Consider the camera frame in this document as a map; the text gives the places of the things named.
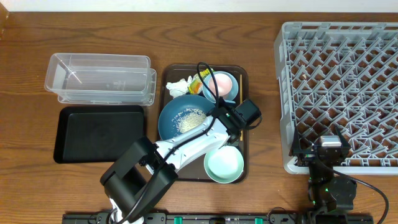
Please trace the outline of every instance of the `white wall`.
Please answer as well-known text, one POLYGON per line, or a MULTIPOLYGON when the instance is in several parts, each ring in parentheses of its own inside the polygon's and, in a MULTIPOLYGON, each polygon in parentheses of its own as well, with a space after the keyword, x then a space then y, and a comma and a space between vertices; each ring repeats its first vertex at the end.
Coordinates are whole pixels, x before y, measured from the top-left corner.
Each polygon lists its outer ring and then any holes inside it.
POLYGON ((398 12, 398 0, 0 0, 8 11, 398 12))

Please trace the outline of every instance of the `wood grain surface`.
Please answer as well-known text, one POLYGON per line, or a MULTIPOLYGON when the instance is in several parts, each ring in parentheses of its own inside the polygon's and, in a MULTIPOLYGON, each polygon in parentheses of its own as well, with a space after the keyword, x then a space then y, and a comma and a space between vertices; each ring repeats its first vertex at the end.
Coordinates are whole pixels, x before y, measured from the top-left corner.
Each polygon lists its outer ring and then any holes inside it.
POLYGON ((8 18, 8 11, 0 2, 0 40, 2 36, 2 28, 5 25, 7 18, 8 18))
MULTIPOLYGON (((157 208, 178 213, 267 213, 272 207, 304 211, 307 175, 282 166, 280 96, 273 43, 286 21, 397 22, 397 14, 312 13, 11 13, 0 41, 0 222, 60 223, 65 212, 95 212, 110 203, 100 177, 111 165, 56 164, 53 147, 65 106, 44 90, 57 52, 148 55, 157 70, 157 99, 145 108, 155 140, 160 76, 173 63, 240 65, 249 96, 263 113, 249 132, 249 174, 236 185, 177 182, 157 208)), ((385 223, 398 219, 397 177, 360 176, 390 200, 385 223)), ((358 186, 354 212, 379 220, 384 202, 358 186)))

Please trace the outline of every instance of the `mint green bowl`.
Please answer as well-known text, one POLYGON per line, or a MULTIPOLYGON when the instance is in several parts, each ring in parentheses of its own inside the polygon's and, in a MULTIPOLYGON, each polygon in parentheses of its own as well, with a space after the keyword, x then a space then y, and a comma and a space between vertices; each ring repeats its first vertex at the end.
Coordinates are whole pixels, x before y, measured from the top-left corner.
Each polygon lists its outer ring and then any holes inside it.
POLYGON ((208 152, 205 170, 215 182, 228 184, 238 179, 244 167, 243 156, 236 147, 224 146, 208 152))

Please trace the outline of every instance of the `pink object in bowl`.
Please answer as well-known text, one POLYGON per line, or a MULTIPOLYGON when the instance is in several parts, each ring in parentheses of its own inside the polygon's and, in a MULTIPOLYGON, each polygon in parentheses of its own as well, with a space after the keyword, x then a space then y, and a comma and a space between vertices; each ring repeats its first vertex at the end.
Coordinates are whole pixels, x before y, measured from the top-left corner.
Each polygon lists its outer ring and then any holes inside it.
MULTIPOLYGON (((216 78, 219 96, 227 95, 232 90, 232 80, 230 77, 222 73, 215 74, 214 77, 216 78)), ((212 78, 209 81, 209 89, 216 94, 216 87, 212 78)))

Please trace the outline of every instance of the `black tray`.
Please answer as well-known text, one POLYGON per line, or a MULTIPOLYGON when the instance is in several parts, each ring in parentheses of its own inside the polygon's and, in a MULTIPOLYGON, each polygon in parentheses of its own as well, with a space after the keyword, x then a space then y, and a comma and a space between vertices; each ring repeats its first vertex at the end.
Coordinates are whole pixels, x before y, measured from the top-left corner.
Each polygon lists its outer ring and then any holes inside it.
POLYGON ((114 162, 144 134, 140 106, 70 106, 60 112, 54 161, 114 162))
MULTIPOLYGON (((178 82, 182 78, 187 79, 190 75, 194 76, 197 73, 196 65, 170 65, 168 66, 162 76, 162 84, 160 87, 160 112, 163 110, 164 106, 170 102, 173 97, 170 96, 170 92, 166 89, 167 82, 178 82)), ((239 83, 239 92, 234 101, 239 105, 243 100, 248 97, 249 84, 248 84, 248 74, 246 71, 239 66, 226 66, 226 65, 211 65, 215 71, 224 71, 232 74, 239 83)), ((233 183, 239 183, 243 181, 248 172, 249 158, 248 158, 248 134, 247 131, 243 131, 243 135, 236 146, 243 155, 244 160, 244 170, 240 178, 235 180, 233 183)), ((178 180, 182 181, 197 181, 197 182, 214 182, 210 177, 207 176, 204 168, 205 155, 199 157, 193 162, 189 163, 183 169, 178 172, 178 180)))

